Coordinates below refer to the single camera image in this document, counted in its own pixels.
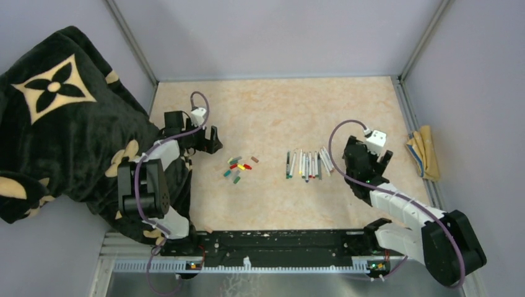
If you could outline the houndstooth patterned pen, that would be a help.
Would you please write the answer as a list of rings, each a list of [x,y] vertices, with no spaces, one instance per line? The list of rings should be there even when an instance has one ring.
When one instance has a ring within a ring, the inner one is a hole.
[[[318,179],[322,180],[322,159],[321,159],[321,152],[317,152],[317,172],[318,172]]]

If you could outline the red cap white marker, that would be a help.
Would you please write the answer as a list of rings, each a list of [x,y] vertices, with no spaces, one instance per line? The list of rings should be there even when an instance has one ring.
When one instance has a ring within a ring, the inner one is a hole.
[[[312,177],[313,177],[313,178],[317,178],[317,177],[318,177],[318,160],[317,160],[317,152],[314,152],[314,153],[313,153],[313,157],[312,157],[312,169],[313,169]]]

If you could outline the blue tip acrylic marker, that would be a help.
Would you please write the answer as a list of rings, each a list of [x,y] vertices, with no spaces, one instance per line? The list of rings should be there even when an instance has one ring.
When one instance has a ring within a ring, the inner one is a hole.
[[[309,161],[309,156],[308,154],[306,153],[305,154],[305,161],[304,161],[304,176],[305,176],[305,182],[308,183],[309,180],[310,180],[310,161]]]

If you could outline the green cap white marker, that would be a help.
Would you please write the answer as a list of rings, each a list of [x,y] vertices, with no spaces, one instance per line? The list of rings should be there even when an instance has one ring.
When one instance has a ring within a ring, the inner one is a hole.
[[[306,178],[306,153],[302,153],[302,162],[301,162],[301,176],[303,179]]]

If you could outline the yellow cap white marker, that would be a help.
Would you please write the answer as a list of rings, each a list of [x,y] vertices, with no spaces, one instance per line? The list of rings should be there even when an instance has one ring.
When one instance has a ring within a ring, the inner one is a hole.
[[[303,150],[300,150],[299,159],[298,159],[298,174],[303,176]]]

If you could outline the dark green ink pen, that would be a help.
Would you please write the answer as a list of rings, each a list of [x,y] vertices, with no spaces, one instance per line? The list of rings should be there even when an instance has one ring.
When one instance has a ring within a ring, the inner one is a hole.
[[[286,179],[290,178],[290,151],[287,151],[287,159],[286,159]]]

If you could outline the red cap green-end marker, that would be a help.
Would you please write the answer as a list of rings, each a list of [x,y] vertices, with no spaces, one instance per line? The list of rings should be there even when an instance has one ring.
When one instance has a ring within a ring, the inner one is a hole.
[[[308,177],[310,179],[314,178],[315,174],[313,172],[313,161],[312,161],[312,153],[310,152],[308,154]]]

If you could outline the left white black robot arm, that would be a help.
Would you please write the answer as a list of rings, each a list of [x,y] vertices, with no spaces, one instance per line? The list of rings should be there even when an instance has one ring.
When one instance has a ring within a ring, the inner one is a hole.
[[[182,149],[213,154],[223,147],[217,128],[206,137],[208,112],[193,108],[186,120],[181,111],[165,113],[167,136],[131,161],[118,166],[118,210],[123,217],[140,220],[175,240],[175,248],[184,256],[194,254],[198,239],[190,233],[189,220],[172,206],[165,170],[182,156]]]

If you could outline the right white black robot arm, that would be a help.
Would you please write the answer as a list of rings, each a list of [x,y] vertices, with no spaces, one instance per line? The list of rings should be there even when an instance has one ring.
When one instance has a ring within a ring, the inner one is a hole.
[[[443,286],[455,286],[465,276],[487,264],[487,257],[467,218],[458,211],[445,212],[422,204],[396,189],[383,173],[392,152],[383,157],[367,144],[349,137],[342,158],[346,183],[354,195],[371,207],[383,210],[402,222],[376,220],[366,226],[363,247],[371,255],[385,249],[400,252],[423,264]]]

